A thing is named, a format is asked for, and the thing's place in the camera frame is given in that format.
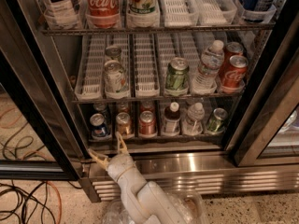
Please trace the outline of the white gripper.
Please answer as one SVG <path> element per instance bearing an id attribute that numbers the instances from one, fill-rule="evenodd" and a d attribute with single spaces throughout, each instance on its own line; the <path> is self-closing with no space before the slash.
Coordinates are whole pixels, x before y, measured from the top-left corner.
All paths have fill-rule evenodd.
<path id="1" fill-rule="evenodd" d="M 97 153 L 95 150 L 89 148 L 90 156 L 100 165 L 104 170 L 107 169 L 109 176 L 116 182 L 121 179 L 129 180 L 133 177 L 135 170 L 135 163 L 129 155 L 127 146 L 119 132 L 115 133 L 117 138 L 118 155 L 109 161 L 109 157 L 104 154 Z"/>

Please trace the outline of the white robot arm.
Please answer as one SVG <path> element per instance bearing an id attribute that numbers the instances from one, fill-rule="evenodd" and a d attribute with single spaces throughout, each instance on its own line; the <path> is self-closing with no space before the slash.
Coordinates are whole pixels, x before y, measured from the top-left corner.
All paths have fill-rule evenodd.
<path id="1" fill-rule="evenodd" d="M 161 187 L 139 172 L 119 132 L 116 137 L 118 154 L 113 158 L 91 148 L 88 152 L 119 185 L 121 202 L 135 224 L 187 224 Z"/>

